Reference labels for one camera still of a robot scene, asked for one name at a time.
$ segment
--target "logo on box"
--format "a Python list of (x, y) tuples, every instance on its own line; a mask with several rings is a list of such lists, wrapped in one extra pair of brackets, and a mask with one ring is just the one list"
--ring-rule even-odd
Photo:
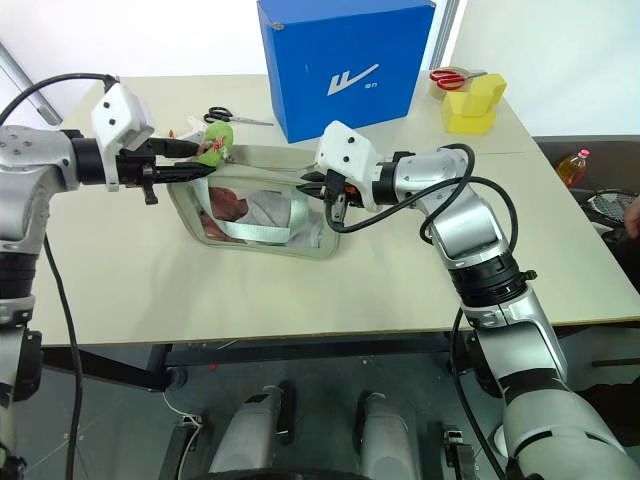
[[(331, 83), (329, 84), (329, 91), (327, 92), (327, 97), (329, 95), (333, 95), (334, 93), (341, 92), (345, 88), (348, 88), (351, 85), (353, 85), (354, 83), (358, 82), (359, 80), (362, 80), (364, 77), (369, 75), (371, 72), (373, 72), (379, 66), (380, 66), (380, 64), (378, 64), (378, 63), (376, 63), (375, 65), (371, 65), (364, 72), (360, 73), (359, 75), (356, 75), (353, 78), (349, 78), (349, 74), (351, 73), (350, 70), (347, 70), (346, 72), (343, 72), (342, 73), (342, 77), (340, 77), (340, 74), (334, 75), (333, 77), (331, 77)], [(372, 88), (372, 86), (378, 86), (378, 84), (377, 83), (367, 83), (366, 88)]]

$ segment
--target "white cable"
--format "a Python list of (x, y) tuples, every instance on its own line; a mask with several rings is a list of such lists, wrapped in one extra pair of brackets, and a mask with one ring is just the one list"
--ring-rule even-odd
[(193, 435), (191, 435), (191, 438), (189, 439), (189, 442), (187, 442), (187, 446), (182, 453), (182, 458), (180, 459), (180, 466), (178, 467), (178, 480), (182, 480), (182, 468), (184, 467), (185, 460), (187, 459), (187, 454), (189, 453), (189, 449), (191, 448), (191, 445), (193, 445), (194, 440), (200, 433), (200, 430), (202, 430), (203, 425), (198, 420), (196, 420), (196, 416), (192, 413), (183, 412), (171, 405), (169, 403), (169, 399), (167, 399), (167, 395), (165, 394), (165, 392), (162, 392), (162, 398), (164, 398), (164, 403), (167, 404), (167, 407), (169, 407), (170, 410), (174, 411), (178, 415), (182, 415), (183, 417), (188, 418), (189, 421), (196, 427), (196, 431), (193, 432)]
[(187, 454), (189, 453), (189, 449), (191, 448), (193, 441), (196, 439), (196, 437), (200, 433), (200, 430), (202, 430), (202, 425), (198, 425), (196, 427), (196, 431), (193, 432), (193, 435), (191, 435), (189, 442), (187, 442), (187, 447), (184, 449), (182, 458), (180, 459), (180, 466), (178, 467), (178, 480), (182, 480), (182, 467), (184, 467), (184, 463), (185, 463), (185, 460), (187, 459)]
[(234, 343), (236, 343), (239, 339), (236, 338), (235, 340), (231, 340), (230, 342), (225, 343), (224, 345), (220, 345), (218, 348), (216, 348), (216, 350), (223, 350), (227, 347), (230, 347), (231, 345), (233, 345)]
[(162, 392), (162, 398), (164, 398), (164, 403), (167, 404), (167, 407), (169, 407), (170, 410), (173, 410), (175, 413), (177, 413), (178, 415), (182, 415), (183, 417), (187, 417), (189, 419), (189, 421), (191, 423), (193, 423), (196, 427), (200, 427), (202, 428), (202, 424), (196, 420), (196, 416), (192, 413), (187, 413), (187, 412), (183, 412), (181, 410), (178, 410), (176, 407), (174, 407), (173, 405), (171, 405), (169, 403), (169, 400), (167, 399), (167, 395), (165, 394), (165, 392)]

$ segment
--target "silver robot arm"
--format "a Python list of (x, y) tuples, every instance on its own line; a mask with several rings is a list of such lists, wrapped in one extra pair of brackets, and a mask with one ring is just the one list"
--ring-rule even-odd
[[(461, 177), (467, 166), (457, 150), (446, 148), (385, 161), (365, 137), (339, 122), (325, 130), (316, 163), (327, 171), (325, 189), (337, 174), (358, 189), (371, 212)], [(415, 207), (429, 215), (455, 188), (437, 189)], [(333, 200), (330, 218), (340, 221), (347, 202), (342, 193)], [(596, 411), (566, 386), (558, 339), (491, 207), (466, 185), (429, 230), (505, 400), (505, 440), (517, 470), (507, 478), (640, 478)]]
[(41, 334), (29, 330), (31, 292), (42, 249), (49, 200), (80, 184), (139, 186), (147, 204), (157, 203), (154, 183), (189, 181), (211, 167), (183, 162), (156, 166), (156, 155), (188, 158), (198, 145), (149, 138), (153, 125), (145, 104), (115, 83), (91, 115), (96, 138), (77, 131), (0, 126), (0, 477), (21, 478), (15, 454), (12, 405), (38, 388)]

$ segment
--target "gray strap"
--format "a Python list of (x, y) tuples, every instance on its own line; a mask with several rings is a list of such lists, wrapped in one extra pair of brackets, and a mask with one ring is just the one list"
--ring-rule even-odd
[(263, 225), (247, 225), (219, 220), (213, 216), (211, 199), (209, 198), (208, 177), (198, 178), (191, 182), (193, 191), (200, 206), (218, 225), (225, 235), (239, 240), (266, 243), (287, 243), (291, 237), (300, 231), (309, 219), (309, 206), (303, 194), (294, 191), (291, 197), (291, 210), (288, 227), (267, 227)]

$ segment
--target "transparent pouch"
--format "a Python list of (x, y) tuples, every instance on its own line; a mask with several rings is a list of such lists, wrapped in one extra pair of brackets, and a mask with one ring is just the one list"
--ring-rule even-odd
[(296, 189), (304, 183), (299, 175), (313, 165), (313, 152), (298, 151), (305, 153), (300, 158), (290, 150), (234, 146), (229, 163), (209, 177), (167, 185), (191, 235), (212, 247), (331, 256), (339, 235), (326, 226), (324, 205)]

